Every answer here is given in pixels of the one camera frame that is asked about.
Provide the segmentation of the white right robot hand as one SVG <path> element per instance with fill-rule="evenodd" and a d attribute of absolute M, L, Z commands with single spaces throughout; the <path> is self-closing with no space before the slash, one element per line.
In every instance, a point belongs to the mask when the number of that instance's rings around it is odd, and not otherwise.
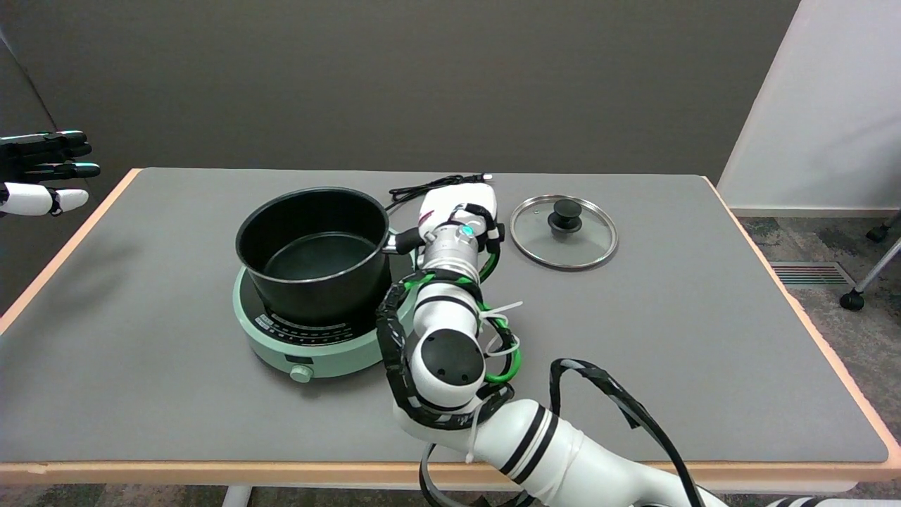
<path fill-rule="evenodd" d="M 461 183 L 430 190 L 424 196 L 417 222 L 420 237 L 449 220 L 463 223 L 473 229 L 476 238 L 487 240 L 487 225 L 481 216 L 465 211 L 467 204 L 482 206 L 493 218 L 498 217 L 498 199 L 495 190 L 487 183 Z"/>

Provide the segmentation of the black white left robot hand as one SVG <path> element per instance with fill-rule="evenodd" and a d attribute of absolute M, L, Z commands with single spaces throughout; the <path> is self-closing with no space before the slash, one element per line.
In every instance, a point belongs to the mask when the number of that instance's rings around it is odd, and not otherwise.
<path fill-rule="evenodd" d="M 58 216 L 85 205 L 89 199 L 86 189 L 49 187 L 46 183 L 99 176 L 99 164 L 78 160 L 90 153 L 92 146 L 80 130 L 3 136 L 2 216 Z"/>

